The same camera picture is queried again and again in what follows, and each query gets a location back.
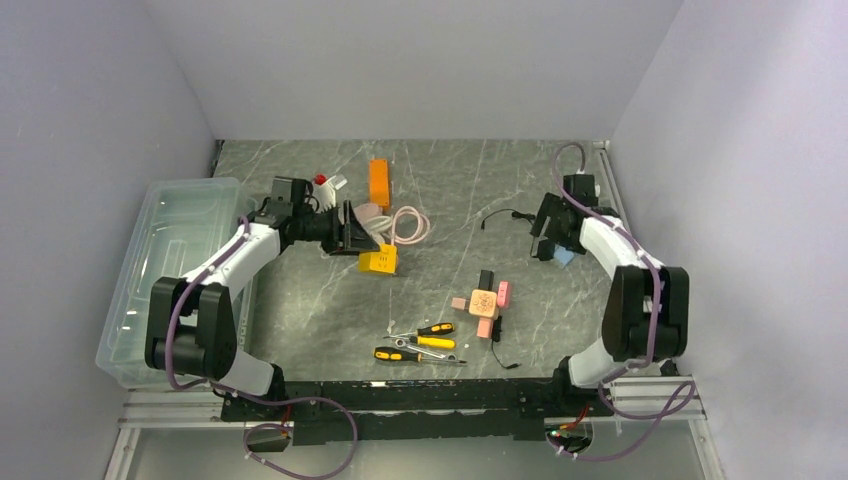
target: pink block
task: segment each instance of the pink block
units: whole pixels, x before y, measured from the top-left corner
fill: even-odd
[[[498,285],[498,306],[506,308],[509,306],[509,295],[512,293],[512,285],[509,282],[501,282]]]
[[[492,327],[495,321],[491,318],[480,317],[480,322],[477,324],[477,336],[480,338],[492,338]]]
[[[453,297],[453,300],[451,300],[451,307],[457,310],[465,310],[466,302],[467,300],[465,300],[464,298]]]

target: yellow screwdriver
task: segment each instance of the yellow screwdriver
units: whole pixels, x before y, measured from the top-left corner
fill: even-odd
[[[433,347],[433,348],[444,348],[446,350],[453,350],[456,348],[456,342],[449,338],[433,338],[433,337],[416,337],[416,336],[406,336],[406,335],[388,335],[383,338],[402,338],[409,343],[413,343],[416,345]]]
[[[417,335],[423,337],[425,335],[449,335],[456,331],[456,327],[452,323],[437,323],[429,327],[419,328],[415,332],[400,333],[398,337],[409,337]]]
[[[448,360],[424,357],[420,353],[412,353],[392,347],[377,347],[374,349],[374,358],[384,362],[437,362],[437,363],[465,363],[465,360]]]

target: plastic storage container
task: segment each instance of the plastic storage container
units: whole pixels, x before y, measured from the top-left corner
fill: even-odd
[[[98,367],[127,388],[167,385],[165,372],[144,363],[150,289],[160,277],[179,277],[211,257],[235,233],[238,216],[253,208],[234,178],[150,185],[112,296]],[[242,348],[250,333],[252,283],[233,302]]]

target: white enclosure wall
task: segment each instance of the white enclosure wall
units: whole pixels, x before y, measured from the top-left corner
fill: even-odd
[[[682,0],[146,0],[218,138],[612,135]]]
[[[214,141],[142,2],[0,12],[0,477],[102,478],[126,393],[94,355],[141,199]]]
[[[848,5],[687,1],[613,136],[729,478],[848,478]]]

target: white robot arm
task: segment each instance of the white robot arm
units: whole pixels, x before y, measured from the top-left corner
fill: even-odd
[[[612,279],[601,337],[584,351],[566,357],[560,368],[568,369],[571,385],[594,388],[633,361],[645,362],[649,319],[654,304],[656,333],[652,358],[677,357],[686,348],[689,276],[678,267],[667,267],[632,245],[616,230],[621,220],[610,208],[598,207],[594,176],[566,175],[564,190],[591,210],[593,216],[575,208],[565,198],[547,194],[534,219],[531,234],[544,236],[536,258],[550,260],[558,248],[584,254],[591,252]],[[653,267],[660,279],[659,299],[651,298]]]
[[[172,368],[270,400],[285,395],[280,367],[236,347],[232,300],[295,241],[320,242],[330,255],[379,250],[349,202],[341,212],[327,205],[316,211],[307,202],[312,189],[308,180],[276,177],[271,196],[212,258],[182,278],[156,281],[145,343],[149,367]],[[180,321],[194,312],[196,323]]]

